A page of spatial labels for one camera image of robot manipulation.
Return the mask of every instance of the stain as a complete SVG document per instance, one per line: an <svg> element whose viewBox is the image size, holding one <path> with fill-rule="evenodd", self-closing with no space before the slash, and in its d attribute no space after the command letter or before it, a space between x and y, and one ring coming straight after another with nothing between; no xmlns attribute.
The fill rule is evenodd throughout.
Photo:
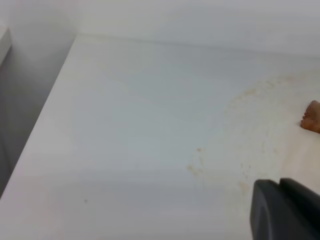
<svg viewBox="0 0 320 240"><path fill-rule="evenodd" d="M202 169L196 168L194 165L188 165L186 166L186 169L192 173L193 176L198 177L200 174L202 174L204 171Z"/></svg>
<svg viewBox="0 0 320 240"><path fill-rule="evenodd" d="M245 183L243 181L238 181L238 186L239 186L243 196L245 196L249 193L250 187L247 183Z"/></svg>
<svg viewBox="0 0 320 240"><path fill-rule="evenodd" d="M203 157L199 157L199 162L200 162L202 167L205 165L205 160L204 160Z"/></svg>
<svg viewBox="0 0 320 240"><path fill-rule="evenodd" d="M256 95L256 94L257 94L257 89L256 88L251 88L249 90L244 91L242 96L243 97L248 97L248 96L252 96L252 95Z"/></svg>

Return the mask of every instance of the foot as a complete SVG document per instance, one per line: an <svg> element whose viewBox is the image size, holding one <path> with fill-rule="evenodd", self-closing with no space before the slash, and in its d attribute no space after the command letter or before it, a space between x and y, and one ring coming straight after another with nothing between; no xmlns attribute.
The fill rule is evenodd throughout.
<svg viewBox="0 0 320 240"><path fill-rule="evenodd" d="M320 102L313 100L301 120L302 128L320 134Z"/></svg>

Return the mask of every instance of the black object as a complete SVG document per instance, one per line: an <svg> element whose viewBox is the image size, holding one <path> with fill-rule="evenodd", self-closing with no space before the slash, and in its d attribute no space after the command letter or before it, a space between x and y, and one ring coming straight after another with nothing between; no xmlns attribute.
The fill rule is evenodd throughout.
<svg viewBox="0 0 320 240"><path fill-rule="evenodd" d="M250 224L254 240L320 240L320 196L290 178L257 180Z"/></svg>

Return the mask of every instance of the white surface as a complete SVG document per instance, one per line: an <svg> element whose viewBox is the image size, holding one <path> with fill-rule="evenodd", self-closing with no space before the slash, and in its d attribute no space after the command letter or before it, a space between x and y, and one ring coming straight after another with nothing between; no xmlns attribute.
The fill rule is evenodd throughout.
<svg viewBox="0 0 320 240"><path fill-rule="evenodd" d="M319 13L317 0L0 0L13 42L0 72L11 165L76 33L319 56Z"/></svg>
<svg viewBox="0 0 320 240"><path fill-rule="evenodd" d="M252 184L320 192L320 60L79 36L0 201L3 239L249 239Z"/></svg>

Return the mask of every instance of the white wall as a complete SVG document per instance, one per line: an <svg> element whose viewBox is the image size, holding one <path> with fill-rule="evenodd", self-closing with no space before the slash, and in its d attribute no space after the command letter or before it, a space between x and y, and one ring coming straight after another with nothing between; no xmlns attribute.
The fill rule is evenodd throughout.
<svg viewBox="0 0 320 240"><path fill-rule="evenodd" d="M0 0L0 129L15 165L77 32L320 56L317 0Z"/></svg>

